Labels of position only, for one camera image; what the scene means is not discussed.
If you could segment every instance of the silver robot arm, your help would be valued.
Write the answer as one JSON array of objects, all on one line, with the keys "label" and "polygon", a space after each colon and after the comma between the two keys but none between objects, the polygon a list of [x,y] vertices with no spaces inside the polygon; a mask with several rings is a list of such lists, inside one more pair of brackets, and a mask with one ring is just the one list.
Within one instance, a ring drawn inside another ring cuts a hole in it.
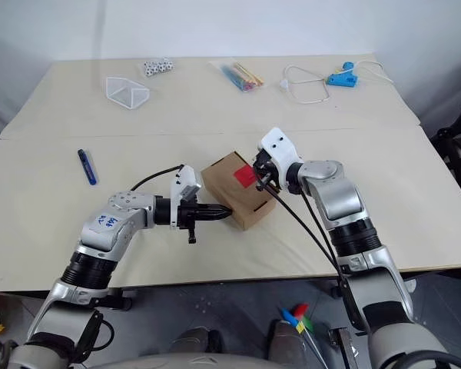
[{"label": "silver robot arm", "polygon": [[269,183],[311,196],[330,234],[340,290],[352,325],[369,335],[373,368],[392,367],[415,351],[446,352],[413,321],[413,303],[387,247],[381,244],[356,186],[338,161],[306,161],[279,129],[260,142],[254,168]]},{"label": "silver robot arm", "polygon": [[25,345],[13,350],[8,367],[63,369],[85,361],[94,348],[102,314],[95,309],[108,295],[111,273],[135,232],[156,224],[188,229],[194,243],[195,221],[231,214],[218,204],[198,204],[201,188],[192,167],[182,167],[171,183],[171,198],[135,191],[118,192],[85,222],[69,266],[41,306]]}]

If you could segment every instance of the white table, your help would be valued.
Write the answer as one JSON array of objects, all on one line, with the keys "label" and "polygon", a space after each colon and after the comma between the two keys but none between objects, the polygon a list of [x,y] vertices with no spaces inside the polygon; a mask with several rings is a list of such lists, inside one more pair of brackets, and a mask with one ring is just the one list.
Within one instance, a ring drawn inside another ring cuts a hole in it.
[{"label": "white table", "polygon": [[[232,150],[250,160],[266,130],[0,140],[0,291],[49,289],[87,216],[114,192],[181,161],[200,170]],[[461,192],[420,127],[285,132],[304,158],[344,163],[402,271],[461,267]],[[91,152],[100,179],[96,186],[85,178],[79,148]],[[170,180],[158,178],[141,190],[168,196]],[[300,197],[282,195],[308,218]],[[212,200],[205,190],[201,199]],[[199,223],[193,245],[186,231],[139,232],[111,285],[332,273],[302,228],[277,206],[248,231],[232,219]]]},{"label": "white table", "polygon": [[[65,61],[53,64],[34,94],[5,127],[1,139],[45,139],[127,135],[198,135],[251,133],[280,126],[286,131],[418,125],[396,89],[359,71],[355,88],[330,86],[331,99],[299,105],[277,87],[290,64],[329,75],[345,61],[375,60],[373,55],[239,58],[264,78],[267,86],[243,93],[209,61],[179,58],[175,69],[145,78],[143,60]],[[128,111],[104,96],[108,76],[130,78],[146,85],[151,98]],[[311,78],[310,75],[293,75]],[[320,85],[303,86],[297,94],[318,98]]]}]

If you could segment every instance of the white wall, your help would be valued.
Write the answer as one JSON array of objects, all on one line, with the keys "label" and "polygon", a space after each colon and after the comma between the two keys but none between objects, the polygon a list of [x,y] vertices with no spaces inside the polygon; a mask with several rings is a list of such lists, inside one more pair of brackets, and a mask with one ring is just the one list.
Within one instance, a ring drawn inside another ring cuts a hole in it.
[{"label": "white wall", "polygon": [[461,0],[0,0],[0,130],[54,60],[363,52],[430,134],[459,114]]}]

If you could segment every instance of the pen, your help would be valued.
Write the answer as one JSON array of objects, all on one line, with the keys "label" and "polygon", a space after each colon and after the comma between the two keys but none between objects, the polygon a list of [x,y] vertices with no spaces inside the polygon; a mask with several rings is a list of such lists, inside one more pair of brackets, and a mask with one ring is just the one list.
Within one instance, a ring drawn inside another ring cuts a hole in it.
[{"label": "pen", "polygon": [[91,163],[89,163],[89,159],[87,158],[87,155],[85,154],[85,151],[80,149],[77,151],[78,157],[80,158],[80,162],[82,164],[82,167],[84,168],[85,175],[87,176],[87,179],[91,185],[95,185],[98,183],[95,179],[94,176],[94,171],[92,170]]}]

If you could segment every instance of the gray floor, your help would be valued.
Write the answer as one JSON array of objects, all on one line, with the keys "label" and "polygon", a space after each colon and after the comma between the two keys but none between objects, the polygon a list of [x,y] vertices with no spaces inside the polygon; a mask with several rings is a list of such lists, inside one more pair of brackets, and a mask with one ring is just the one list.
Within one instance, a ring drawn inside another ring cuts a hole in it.
[{"label": "gray floor", "polygon": [[[416,319],[426,325],[449,352],[461,357],[461,280],[427,274],[416,279],[413,293]],[[183,331],[204,325],[224,336],[227,352],[266,357],[271,321],[280,317],[279,308],[310,304],[309,315],[316,339],[331,368],[343,368],[340,353],[327,344],[329,327],[348,327],[359,350],[359,368],[370,368],[366,337],[357,337],[350,326],[343,302],[327,291],[329,282],[269,281],[236,284],[193,285],[186,287],[144,288],[131,291],[130,311],[101,309],[116,335],[111,346],[93,353],[85,362],[90,367],[146,354],[163,353]],[[0,315],[7,331],[2,339],[23,342],[40,300],[1,298]],[[102,331],[98,342],[107,339]],[[310,367],[319,367],[310,354]]]}]

